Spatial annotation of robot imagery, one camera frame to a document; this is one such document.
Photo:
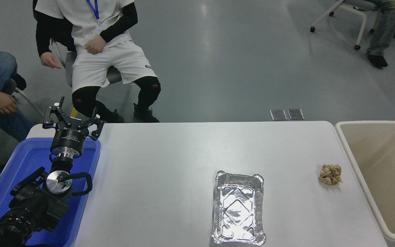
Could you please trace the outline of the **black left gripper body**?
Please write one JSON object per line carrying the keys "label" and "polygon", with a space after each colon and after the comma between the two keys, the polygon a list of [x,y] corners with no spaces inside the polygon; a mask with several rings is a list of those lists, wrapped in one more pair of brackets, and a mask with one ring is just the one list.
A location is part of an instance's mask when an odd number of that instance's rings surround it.
{"label": "black left gripper body", "polygon": [[82,152],[86,136],[72,129],[56,129],[51,144],[51,152],[59,152],[59,148],[70,148],[76,152]]}

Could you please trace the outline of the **person's right hand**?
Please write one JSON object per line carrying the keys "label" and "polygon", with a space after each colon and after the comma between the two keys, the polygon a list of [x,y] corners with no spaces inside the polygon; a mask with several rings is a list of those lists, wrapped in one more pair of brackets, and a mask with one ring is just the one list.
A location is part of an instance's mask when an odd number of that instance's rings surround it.
{"label": "person's right hand", "polygon": [[47,66],[52,69],[61,69],[61,66],[57,61],[56,56],[52,52],[44,52],[40,56],[40,61],[43,66]]}

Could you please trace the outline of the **person's hand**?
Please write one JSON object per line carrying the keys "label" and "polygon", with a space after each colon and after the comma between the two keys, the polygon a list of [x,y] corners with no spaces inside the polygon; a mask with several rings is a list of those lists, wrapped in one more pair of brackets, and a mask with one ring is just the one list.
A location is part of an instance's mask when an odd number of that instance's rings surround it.
{"label": "person's hand", "polygon": [[11,95],[0,92],[0,113],[3,115],[17,114],[17,101]]}

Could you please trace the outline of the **person's left hand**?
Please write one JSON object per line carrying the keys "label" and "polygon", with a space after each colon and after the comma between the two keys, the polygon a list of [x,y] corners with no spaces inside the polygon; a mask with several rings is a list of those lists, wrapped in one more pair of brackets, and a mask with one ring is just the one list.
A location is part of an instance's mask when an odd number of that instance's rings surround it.
{"label": "person's left hand", "polygon": [[99,54],[105,48],[106,41],[101,37],[97,36],[89,44],[86,45],[86,50],[90,54]]}

